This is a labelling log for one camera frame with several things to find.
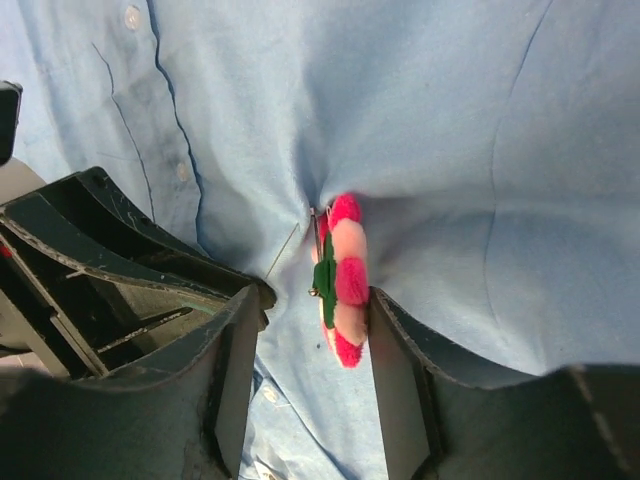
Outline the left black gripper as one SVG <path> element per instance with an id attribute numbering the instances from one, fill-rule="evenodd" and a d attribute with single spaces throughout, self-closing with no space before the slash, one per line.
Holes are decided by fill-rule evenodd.
<path id="1" fill-rule="evenodd" d="M 207 323 L 230 296 L 265 281 L 196 251 L 156 225 L 106 171 L 64 179 L 1 208 L 1 312 L 61 378 L 98 377 Z"/>

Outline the light blue button shirt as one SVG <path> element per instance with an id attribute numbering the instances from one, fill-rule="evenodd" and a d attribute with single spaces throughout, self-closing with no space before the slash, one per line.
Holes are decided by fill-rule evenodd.
<path id="1" fill-rule="evenodd" d="M 360 197 L 370 281 L 494 362 L 639 360 L 635 1 L 5 1 L 15 152 L 98 165 L 265 278 L 244 479 L 383 479 L 368 362 L 308 296 L 311 208 Z"/>

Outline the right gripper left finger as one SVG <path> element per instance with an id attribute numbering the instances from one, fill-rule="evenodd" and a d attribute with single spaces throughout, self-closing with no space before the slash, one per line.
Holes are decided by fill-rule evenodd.
<path id="1" fill-rule="evenodd" d="M 260 321 L 247 287 L 184 337 L 96 380 L 1 373 L 5 479 L 234 479 Z"/>

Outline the pink flower smiley brooch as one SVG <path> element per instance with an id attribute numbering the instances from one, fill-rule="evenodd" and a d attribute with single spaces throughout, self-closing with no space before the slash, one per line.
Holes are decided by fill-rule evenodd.
<path id="1" fill-rule="evenodd" d="M 321 327 L 344 368 L 360 363 L 368 336 L 367 239 L 356 196 L 343 193 L 324 213 L 311 213 L 315 246 L 309 295 L 319 300 Z"/>

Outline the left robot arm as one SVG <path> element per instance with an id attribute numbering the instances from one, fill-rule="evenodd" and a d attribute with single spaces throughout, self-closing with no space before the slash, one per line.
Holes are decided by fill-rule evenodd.
<path id="1" fill-rule="evenodd" d="M 276 300 L 262 280 L 197 252 L 100 167 L 44 183 L 14 157 L 23 89 L 1 85 L 1 354 L 31 372 L 98 380 L 211 361 L 247 381 Z"/>

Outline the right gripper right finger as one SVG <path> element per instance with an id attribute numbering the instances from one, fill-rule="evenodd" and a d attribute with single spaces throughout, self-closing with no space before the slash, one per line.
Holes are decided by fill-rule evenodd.
<path id="1" fill-rule="evenodd" d="M 369 347 L 392 479 L 635 479 L 639 370 L 542 376 L 481 357 L 370 292 Z"/>

